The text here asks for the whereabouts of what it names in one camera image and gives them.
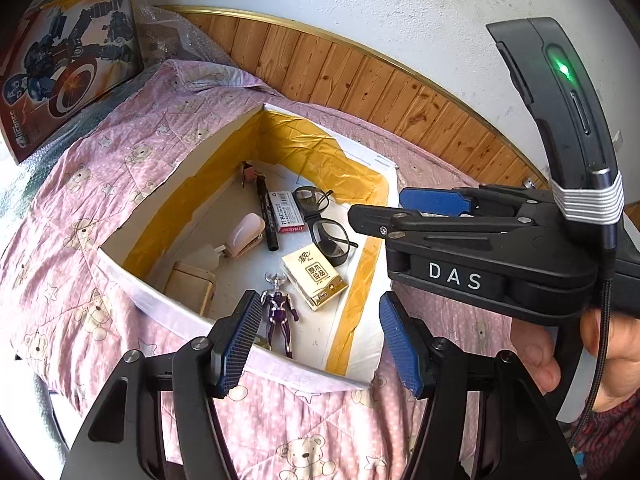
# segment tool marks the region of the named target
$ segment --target human hand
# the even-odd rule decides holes
[[[585,348],[598,354],[600,310],[587,310],[580,319],[580,335]],[[511,321],[511,343],[543,394],[558,386],[560,368],[553,358],[550,334],[541,326],[519,319]],[[609,323],[607,360],[600,389],[593,406],[606,412],[631,397],[640,388],[640,320],[612,314]]]

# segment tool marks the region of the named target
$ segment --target bed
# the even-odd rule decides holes
[[[169,60],[76,140],[52,168],[0,260],[0,326],[51,389],[86,414],[121,355],[177,350],[180,338],[146,318],[98,265],[95,250],[197,145],[196,127],[219,128],[261,103],[286,108],[394,160],[399,189],[474,186],[458,170],[363,120],[289,101],[257,77],[213,63]],[[179,120],[166,120],[179,113]],[[398,286],[407,310],[465,351],[508,348],[510,320]],[[87,323],[87,313],[97,322]],[[461,458],[472,454],[478,399],[470,394]],[[388,349],[369,390],[292,391],[246,372],[216,402],[240,478],[399,478],[424,401],[404,389]],[[180,462],[170,396],[163,397],[166,456]],[[312,449],[297,462],[296,450]]]

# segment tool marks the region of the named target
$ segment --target wooden headboard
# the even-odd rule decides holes
[[[336,108],[395,133],[483,184],[544,176],[503,134],[425,76],[365,45],[256,12],[166,7],[181,13],[287,98]],[[640,203],[625,209],[640,226]]]

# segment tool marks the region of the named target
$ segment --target yellow tape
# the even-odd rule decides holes
[[[348,158],[331,135],[306,119],[263,110],[234,131],[164,202],[123,267],[144,279],[196,209],[237,171],[243,160],[281,164],[320,189],[333,189],[333,197],[340,203],[386,205],[388,199],[386,178]],[[328,372],[346,373],[353,332],[362,317],[381,247],[381,241],[375,238],[367,239],[364,245],[325,367]]]

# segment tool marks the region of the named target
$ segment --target white wall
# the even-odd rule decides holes
[[[533,120],[484,28],[486,23],[552,16],[578,50],[602,101],[626,200],[640,200],[640,49],[608,0],[148,0],[254,10],[298,20],[391,56],[473,107],[539,168],[546,157]]]

